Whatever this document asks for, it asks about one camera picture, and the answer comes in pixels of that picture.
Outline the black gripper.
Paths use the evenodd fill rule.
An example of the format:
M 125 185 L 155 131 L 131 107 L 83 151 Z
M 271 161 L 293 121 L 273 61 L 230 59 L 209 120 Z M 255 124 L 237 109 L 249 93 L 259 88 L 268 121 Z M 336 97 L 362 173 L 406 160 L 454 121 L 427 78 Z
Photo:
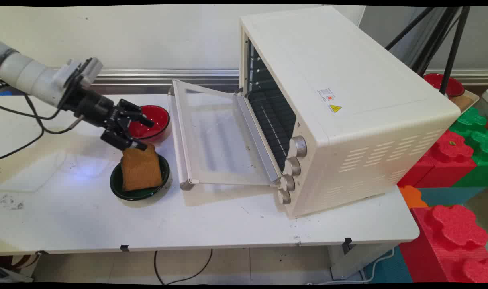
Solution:
M 75 86 L 64 95 L 63 110 L 70 110 L 75 117 L 82 116 L 83 121 L 104 128 L 100 139 L 121 151 L 127 148 L 145 151 L 148 148 L 146 143 L 131 136 L 129 125 L 136 121 L 152 128 L 154 122 L 147 118 L 140 106 L 123 98 L 114 102 L 95 90 Z

